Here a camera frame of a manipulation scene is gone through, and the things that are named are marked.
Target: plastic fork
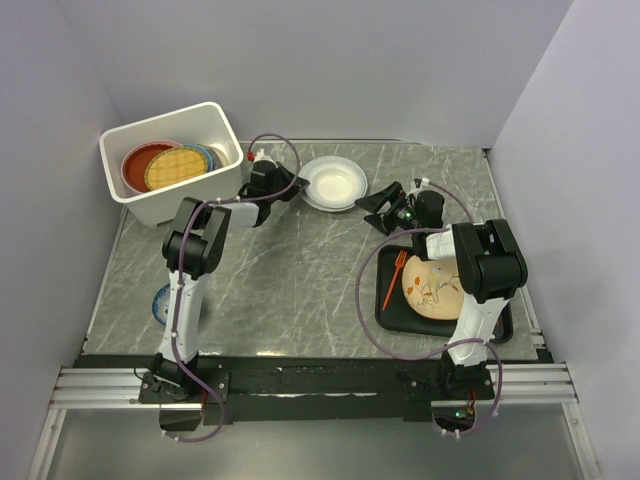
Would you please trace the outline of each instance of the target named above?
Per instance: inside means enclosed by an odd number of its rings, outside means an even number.
[[[384,299],[384,304],[382,305],[382,309],[386,310],[387,305],[389,304],[389,299],[391,298],[391,292],[393,292],[393,287],[396,284],[396,280],[398,278],[398,273],[404,267],[404,264],[407,263],[407,251],[400,250],[398,252],[398,256],[396,257],[396,271],[393,274],[393,279],[391,280],[391,285],[389,285],[389,291],[387,291],[387,296]]]

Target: stack of plates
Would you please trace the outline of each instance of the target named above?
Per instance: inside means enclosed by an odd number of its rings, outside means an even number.
[[[310,185],[302,192],[305,202],[325,212],[342,212],[367,193],[367,177],[351,160],[330,155],[307,163],[300,177]]]

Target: gray countertop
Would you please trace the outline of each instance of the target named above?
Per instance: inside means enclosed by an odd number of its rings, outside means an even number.
[[[261,144],[255,151],[260,147],[293,168],[294,157],[281,144]],[[480,149],[397,143],[301,143],[298,148],[303,162],[332,154],[355,161],[367,175],[369,192],[394,180],[408,186],[412,178],[426,176],[459,194],[477,220],[500,216]],[[364,336],[355,315],[355,275],[367,253],[384,239],[363,222],[364,213],[357,208],[324,213],[295,198],[274,205],[262,227],[231,232],[205,295],[200,351],[238,356],[383,356]],[[444,219],[462,221],[464,213],[447,199]],[[153,318],[151,302],[168,283],[161,255],[166,230],[166,225],[145,227],[127,214],[107,267],[85,354],[156,352],[163,327]],[[412,354],[446,343],[442,337],[389,332],[378,326],[373,318],[375,270],[372,261],[363,276],[361,300],[378,341]],[[514,336],[498,345],[498,351],[506,360],[536,359],[520,292],[511,305]]]

